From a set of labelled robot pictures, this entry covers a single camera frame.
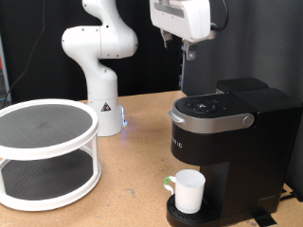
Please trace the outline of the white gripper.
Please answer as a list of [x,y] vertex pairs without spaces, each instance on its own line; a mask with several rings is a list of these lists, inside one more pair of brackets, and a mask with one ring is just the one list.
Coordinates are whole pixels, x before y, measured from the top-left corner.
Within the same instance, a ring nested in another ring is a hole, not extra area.
[[208,0],[150,0],[151,22],[160,28],[165,48],[172,48],[172,35],[184,39],[188,61],[196,59],[198,42],[210,35]]

